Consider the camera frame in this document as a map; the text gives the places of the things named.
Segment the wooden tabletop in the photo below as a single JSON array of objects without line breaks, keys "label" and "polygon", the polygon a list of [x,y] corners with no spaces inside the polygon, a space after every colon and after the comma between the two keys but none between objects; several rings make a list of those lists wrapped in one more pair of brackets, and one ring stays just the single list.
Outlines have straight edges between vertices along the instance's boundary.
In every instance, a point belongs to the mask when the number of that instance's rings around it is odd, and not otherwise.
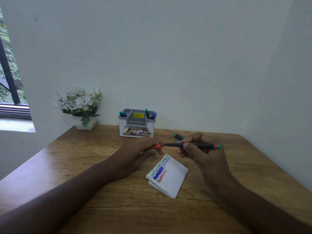
[{"label": "wooden tabletop", "polygon": [[[174,142],[173,134],[154,137]],[[237,134],[205,133],[224,144],[230,170],[248,189],[312,226],[312,193]],[[117,126],[96,125],[91,131],[72,127],[0,181],[0,215],[103,161],[127,140]],[[176,199],[147,184],[146,174],[160,160],[148,158],[136,172],[104,186],[59,233],[249,233],[235,217],[209,197],[197,165],[164,148],[189,171]]]}]

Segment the white paper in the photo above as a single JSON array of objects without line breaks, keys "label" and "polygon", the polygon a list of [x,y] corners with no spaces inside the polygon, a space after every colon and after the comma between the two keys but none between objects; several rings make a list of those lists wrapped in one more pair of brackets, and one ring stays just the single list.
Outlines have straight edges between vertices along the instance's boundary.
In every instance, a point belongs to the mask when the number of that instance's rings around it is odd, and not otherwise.
[{"label": "white paper", "polygon": [[146,175],[148,184],[175,199],[188,169],[166,154]]}]

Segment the window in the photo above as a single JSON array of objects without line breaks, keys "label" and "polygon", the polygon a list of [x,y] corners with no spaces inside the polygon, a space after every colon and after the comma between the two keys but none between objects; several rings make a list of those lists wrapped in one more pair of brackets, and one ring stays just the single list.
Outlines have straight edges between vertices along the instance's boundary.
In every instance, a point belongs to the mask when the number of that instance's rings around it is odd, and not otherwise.
[{"label": "window", "polygon": [[0,118],[31,120],[1,9],[0,63]]}]

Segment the red handwriting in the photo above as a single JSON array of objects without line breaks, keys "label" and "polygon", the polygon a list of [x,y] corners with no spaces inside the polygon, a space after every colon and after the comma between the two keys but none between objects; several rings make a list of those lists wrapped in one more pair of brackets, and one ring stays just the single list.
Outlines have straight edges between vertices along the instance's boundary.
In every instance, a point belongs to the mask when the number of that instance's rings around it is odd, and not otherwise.
[{"label": "red handwriting", "polygon": [[163,178],[163,176],[165,175],[166,172],[167,172],[166,169],[163,170],[163,172],[161,173],[161,175],[160,175],[159,178],[157,179],[157,182],[158,182],[158,183],[161,183],[161,180],[162,180],[162,178]]}]

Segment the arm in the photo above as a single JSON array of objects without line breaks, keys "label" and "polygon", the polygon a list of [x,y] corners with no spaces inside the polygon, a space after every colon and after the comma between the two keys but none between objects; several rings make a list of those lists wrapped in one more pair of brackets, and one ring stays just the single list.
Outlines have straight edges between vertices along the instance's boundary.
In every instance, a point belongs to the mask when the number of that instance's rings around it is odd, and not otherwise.
[{"label": "arm", "polygon": [[0,217],[0,233],[56,232],[105,184],[126,177],[138,169],[147,157],[157,158],[157,150],[141,152],[158,143],[149,137],[129,141],[106,160]]},{"label": "arm", "polygon": [[180,143],[180,157],[191,158],[201,169],[209,190],[241,221],[260,233],[312,233],[312,228],[241,185],[231,174],[224,149],[200,150],[190,142],[210,143],[204,134],[196,133]]}]

